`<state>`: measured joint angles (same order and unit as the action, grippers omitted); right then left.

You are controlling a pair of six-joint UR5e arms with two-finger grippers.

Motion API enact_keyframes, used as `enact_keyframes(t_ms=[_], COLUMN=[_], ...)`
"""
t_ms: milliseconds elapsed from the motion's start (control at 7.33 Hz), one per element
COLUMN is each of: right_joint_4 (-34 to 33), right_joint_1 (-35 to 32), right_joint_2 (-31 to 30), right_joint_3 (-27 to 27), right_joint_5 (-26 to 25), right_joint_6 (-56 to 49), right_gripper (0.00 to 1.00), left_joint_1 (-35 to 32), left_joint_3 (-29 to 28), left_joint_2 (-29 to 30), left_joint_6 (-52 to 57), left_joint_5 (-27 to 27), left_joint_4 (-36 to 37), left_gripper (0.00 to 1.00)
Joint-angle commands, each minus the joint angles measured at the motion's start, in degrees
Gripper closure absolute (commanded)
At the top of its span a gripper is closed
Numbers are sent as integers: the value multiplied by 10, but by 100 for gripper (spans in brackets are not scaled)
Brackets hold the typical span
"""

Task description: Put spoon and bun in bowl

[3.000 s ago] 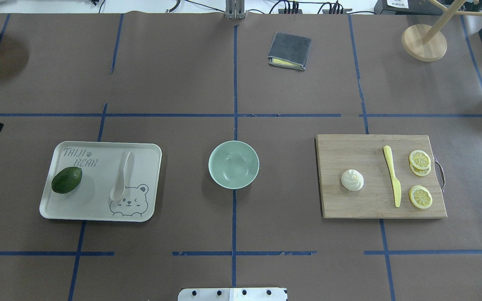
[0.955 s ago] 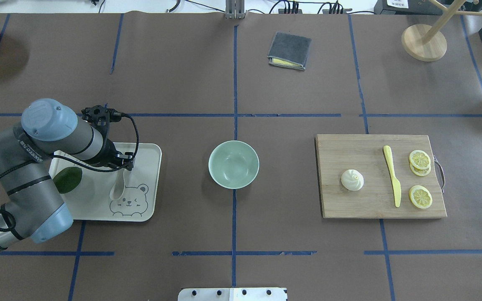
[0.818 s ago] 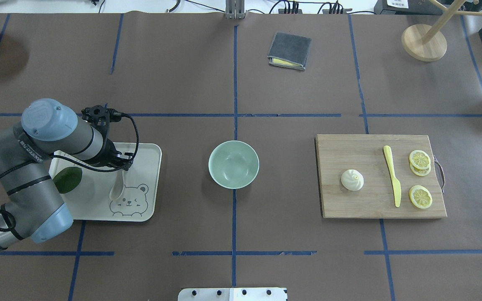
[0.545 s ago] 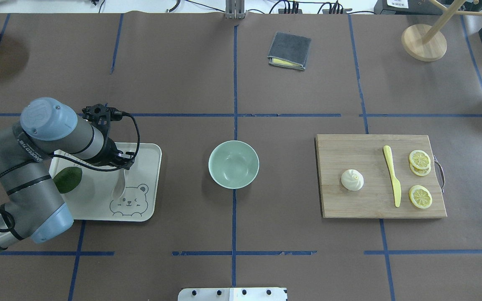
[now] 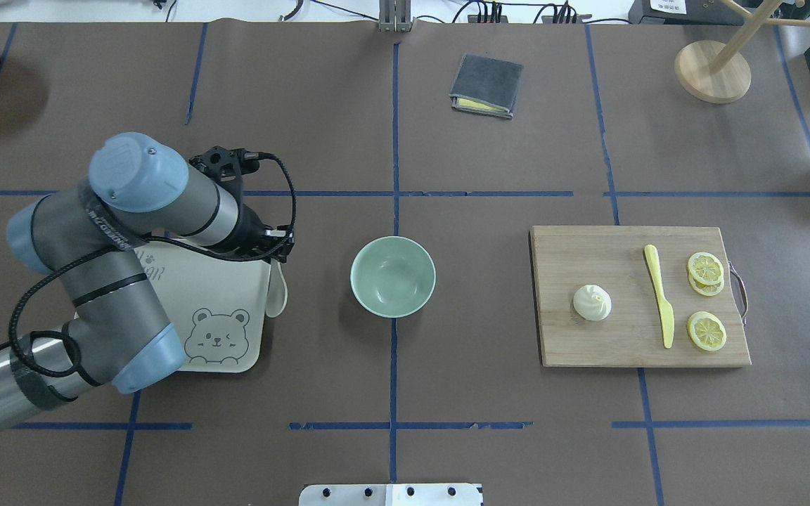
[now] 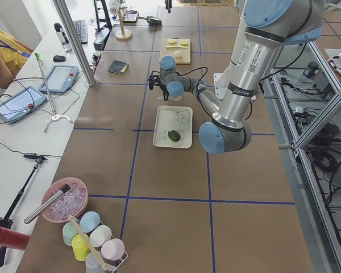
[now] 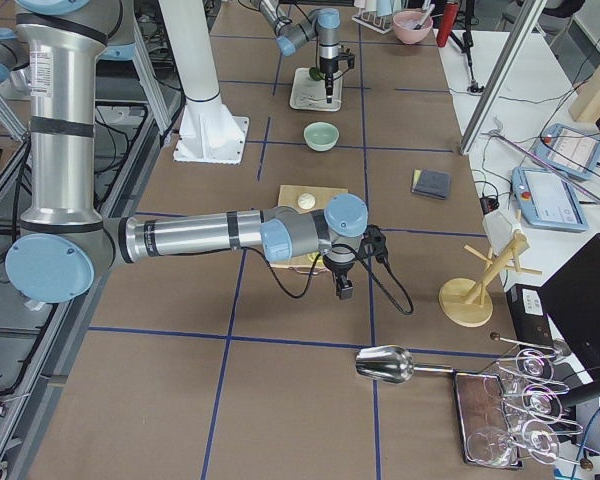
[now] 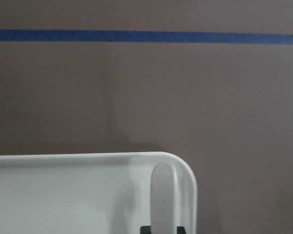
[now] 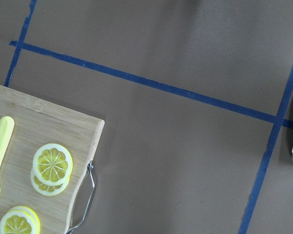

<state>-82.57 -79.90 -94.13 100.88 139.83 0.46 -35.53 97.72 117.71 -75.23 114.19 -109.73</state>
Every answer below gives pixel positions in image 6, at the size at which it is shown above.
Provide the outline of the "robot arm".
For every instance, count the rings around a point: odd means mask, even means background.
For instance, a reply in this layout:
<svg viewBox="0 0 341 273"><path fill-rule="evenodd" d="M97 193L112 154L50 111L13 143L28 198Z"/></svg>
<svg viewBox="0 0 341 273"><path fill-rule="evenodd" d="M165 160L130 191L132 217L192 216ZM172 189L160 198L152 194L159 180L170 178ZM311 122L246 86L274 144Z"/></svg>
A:
<svg viewBox="0 0 341 273"><path fill-rule="evenodd" d="M242 150L251 140L244 118L259 82L270 70L280 46L302 44L322 35L325 1L246 1L229 67L226 92L219 100L198 78L182 76L175 59L164 56L160 72L148 79L163 98L192 93L211 120L199 128L199 141L210 154Z"/></svg>

